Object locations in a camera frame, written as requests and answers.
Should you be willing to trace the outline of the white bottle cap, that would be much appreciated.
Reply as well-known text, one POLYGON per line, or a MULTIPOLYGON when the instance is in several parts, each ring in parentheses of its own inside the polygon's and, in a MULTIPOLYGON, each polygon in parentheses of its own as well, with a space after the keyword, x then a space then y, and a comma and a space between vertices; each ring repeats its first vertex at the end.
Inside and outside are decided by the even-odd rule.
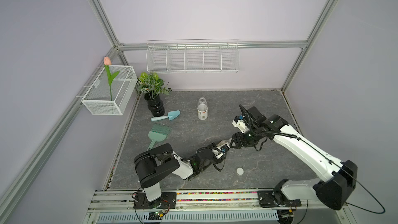
POLYGON ((243 175, 243 174, 244 174, 243 168, 237 168, 237 169, 236 169, 236 173, 237 173, 238 175, 243 175))

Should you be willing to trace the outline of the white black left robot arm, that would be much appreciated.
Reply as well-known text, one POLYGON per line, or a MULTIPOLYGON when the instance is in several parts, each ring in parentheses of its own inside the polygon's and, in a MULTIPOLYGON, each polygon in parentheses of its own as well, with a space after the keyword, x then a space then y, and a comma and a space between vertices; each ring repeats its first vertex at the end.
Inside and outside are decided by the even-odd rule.
POLYGON ((217 165, 225 161, 229 150, 229 143, 222 141, 199 148, 194 155, 183 158, 166 143, 136 156, 135 171, 147 200, 152 203, 162 198, 161 180, 171 174, 192 180, 210 166, 220 172, 222 169, 217 165))

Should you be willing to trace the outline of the clear bottle yellow white label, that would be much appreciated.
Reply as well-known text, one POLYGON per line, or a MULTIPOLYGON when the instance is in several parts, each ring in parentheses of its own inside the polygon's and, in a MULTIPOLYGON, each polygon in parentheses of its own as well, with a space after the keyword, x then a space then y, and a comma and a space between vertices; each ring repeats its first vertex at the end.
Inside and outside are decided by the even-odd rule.
POLYGON ((200 120, 206 120, 208 118, 208 105, 204 97, 201 97, 198 101, 198 118, 200 120))

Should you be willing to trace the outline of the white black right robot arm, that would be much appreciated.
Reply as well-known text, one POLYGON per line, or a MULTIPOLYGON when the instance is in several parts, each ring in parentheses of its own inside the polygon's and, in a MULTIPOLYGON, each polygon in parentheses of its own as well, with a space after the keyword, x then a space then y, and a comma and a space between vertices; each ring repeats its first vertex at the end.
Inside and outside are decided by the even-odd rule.
POLYGON ((279 115, 266 118, 256 107, 239 107, 241 115, 233 126, 239 132, 232 136, 231 148, 256 147, 260 140, 270 139, 281 145, 316 174, 308 180, 281 180, 272 192, 259 193, 260 206, 286 206, 295 200, 319 201, 333 210, 340 210, 356 188, 357 165, 323 151, 279 115))

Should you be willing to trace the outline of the clear bottle red cream label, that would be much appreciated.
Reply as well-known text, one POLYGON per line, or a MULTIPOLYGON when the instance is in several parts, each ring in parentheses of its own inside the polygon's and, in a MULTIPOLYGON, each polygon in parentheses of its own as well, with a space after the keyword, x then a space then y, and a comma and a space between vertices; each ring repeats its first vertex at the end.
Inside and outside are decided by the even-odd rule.
POLYGON ((223 140, 218 143, 217 147, 220 149, 220 152, 222 154, 226 154, 231 149, 230 143, 231 143, 231 139, 223 140))

